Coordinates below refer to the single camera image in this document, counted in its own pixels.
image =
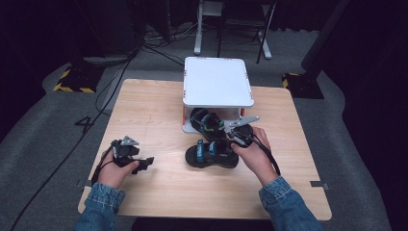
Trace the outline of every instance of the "sandal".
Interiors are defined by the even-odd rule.
[[[220,166],[234,168],[237,166],[239,156],[231,149],[226,141],[212,141],[203,143],[198,140],[197,145],[186,151],[186,161],[192,167]]]

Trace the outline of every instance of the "white box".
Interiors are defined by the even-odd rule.
[[[254,104],[245,63],[239,59],[187,57],[184,70],[183,131],[197,133],[191,127],[194,108],[206,108],[230,122],[243,116],[243,109]]]

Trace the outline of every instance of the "wooden table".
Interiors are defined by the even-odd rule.
[[[252,125],[266,130],[282,175],[319,220],[330,219],[323,188],[311,187],[319,175],[291,94],[285,89],[251,88],[255,104],[245,115],[260,117]],[[258,195],[261,184],[242,160],[233,169],[187,164],[186,150],[202,136],[183,132],[182,97],[181,82],[125,80],[89,179],[111,141],[128,135],[140,143],[139,158],[155,161],[147,171],[126,178],[120,215],[269,219]],[[81,213],[89,191],[85,188],[79,203]]]

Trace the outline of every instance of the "wrist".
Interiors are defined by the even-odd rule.
[[[258,177],[258,180],[261,182],[262,186],[269,184],[279,177],[275,171],[261,172],[256,174],[256,176]]]

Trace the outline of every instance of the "black curtain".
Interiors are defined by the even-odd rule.
[[[381,191],[390,224],[408,230],[408,4],[343,2],[305,69],[322,69],[344,93],[344,124]]]
[[[43,79],[70,62],[64,53],[64,42],[56,33],[57,22],[47,10],[48,3],[45,0],[1,1],[0,141],[45,95]],[[100,56],[98,41],[74,2],[63,0],[56,4],[64,9],[73,28],[61,27],[60,30],[74,39],[84,56]]]
[[[277,0],[271,30],[320,31],[340,0]]]

